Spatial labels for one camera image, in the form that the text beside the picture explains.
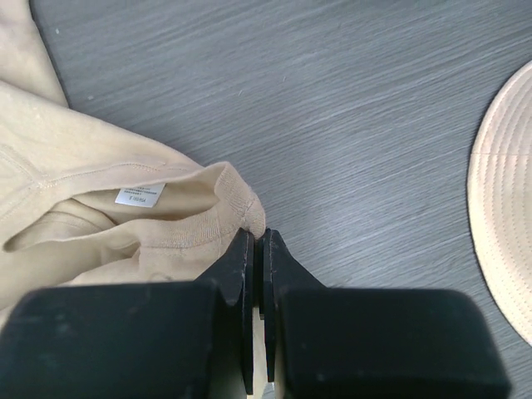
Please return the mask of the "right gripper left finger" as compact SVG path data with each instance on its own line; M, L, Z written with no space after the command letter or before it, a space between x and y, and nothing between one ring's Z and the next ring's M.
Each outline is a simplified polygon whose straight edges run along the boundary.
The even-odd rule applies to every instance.
M41 288L1 333L4 398L245 398L254 238L188 282Z

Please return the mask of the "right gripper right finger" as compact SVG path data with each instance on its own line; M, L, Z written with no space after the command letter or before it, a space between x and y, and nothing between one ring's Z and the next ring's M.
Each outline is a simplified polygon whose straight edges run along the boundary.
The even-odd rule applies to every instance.
M279 398L507 398L482 312L449 289L329 288L279 232L259 242L268 380Z

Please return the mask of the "beige t shirt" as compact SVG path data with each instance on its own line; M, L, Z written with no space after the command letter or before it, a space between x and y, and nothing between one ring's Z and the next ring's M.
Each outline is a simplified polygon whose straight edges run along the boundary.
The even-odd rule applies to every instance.
M72 110L26 1L1 4L1 333L41 288L188 282L239 231L265 230L258 196L227 162ZM267 382L253 307L253 391Z

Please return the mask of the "beige bucket hat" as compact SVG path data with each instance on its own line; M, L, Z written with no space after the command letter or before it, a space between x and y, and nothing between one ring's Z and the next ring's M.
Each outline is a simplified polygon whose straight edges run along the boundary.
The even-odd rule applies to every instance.
M485 113L470 154L470 230L490 293L531 341L531 65L521 67Z

